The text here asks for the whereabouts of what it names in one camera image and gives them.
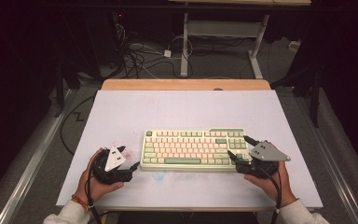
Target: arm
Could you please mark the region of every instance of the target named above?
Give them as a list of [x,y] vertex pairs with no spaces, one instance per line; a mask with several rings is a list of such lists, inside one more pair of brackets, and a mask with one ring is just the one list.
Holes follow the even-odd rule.
[[[91,164],[95,157],[102,151],[100,148],[89,160],[89,164],[85,171],[83,171],[77,190],[74,194],[74,199],[68,201],[68,203],[62,208],[58,215],[51,214],[45,218],[44,224],[87,224],[90,220],[90,211],[88,210],[89,203],[86,195],[86,182],[89,175]],[[91,191],[90,195],[92,200],[96,203],[106,193],[110,193],[124,186],[124,183],[117,182],[112,185],[101,184],[95,178],[91,178]]]
[[[281,175],[282,185],[282,202],[279,214],[283,218],[284,222],[287,224],[328,223],[320,214],[311,214],[301,200],[297,199],[293,194],[290,189],[289,174],[287,173],[286,166],[283,161],[280,161],[279,163],[279,174]],[[280,183],[279,174],[277,172],[272,176],[278,185]],[[244,178],[264,190],[270,199],[275,202],[277,201],[277,190],[269,179],[260,179],[253,175],[246,175]]]

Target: black controller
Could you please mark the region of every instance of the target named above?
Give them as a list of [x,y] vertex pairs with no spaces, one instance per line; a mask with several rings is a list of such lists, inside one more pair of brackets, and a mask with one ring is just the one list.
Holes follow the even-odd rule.
[[[118,147],[119,152],[122,152],[125,147]],[[132,180],[132,173],[136,171],[140,162],[136,162],[128,170],[118,170],[118,167],[106,171],[106,163],[110,154],[110,149],[105,148],[100,152],[92,163],[92,174],[100,182],[106,185],[111,185],[117,182],[130,182]]]
[[278,171],[279,161],[290,161],[290,158],[280,152],[270,142],[255,141],[249,136],[244,136],[247,143],[254,148],[250,151],[252,161],[238,159],[234,153],[227,151],[229,157],[235,162],[235,168],[238,173],[245,175],[254,175],[258,178],[268,178]]

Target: green and white keyboard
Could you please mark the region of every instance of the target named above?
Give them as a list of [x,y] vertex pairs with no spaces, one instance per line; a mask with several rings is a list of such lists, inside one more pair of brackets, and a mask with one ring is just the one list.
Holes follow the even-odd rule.
[[236,171],[227,151],[251,161],[241,128],[210,130],[147,130],[144,135],[143,170]]

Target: blue stain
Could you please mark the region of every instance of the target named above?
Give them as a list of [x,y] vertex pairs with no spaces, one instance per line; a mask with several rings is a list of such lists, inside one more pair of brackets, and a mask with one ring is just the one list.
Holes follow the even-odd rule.
[[166,171],[152,172],[152,176],[156,182],[161,183],[164,180],[166,173]]

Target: handheld controller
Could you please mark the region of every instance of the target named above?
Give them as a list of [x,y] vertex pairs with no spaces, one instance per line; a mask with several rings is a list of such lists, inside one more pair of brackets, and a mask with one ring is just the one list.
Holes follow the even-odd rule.
[[128,170],[118,170],[126,159],[121,155],[125,147],[105,148],[95,158],[91,165],[92,174],[103,184],[111,185],[117,182],[130,182],[132,173],[138,168],[140,162],[136,162]]
[[268,178],[269,175],[278,171],[279,161],[290,161],[290,157],[280,152],[268,141],[255,141],[249,136],[244,136],[245,141],[254,148],[250,151],[252,161],[244,161],[237,158],[234,153],[228,151],[228,155],[235,162],[238,173],[254,175],[258,178]]

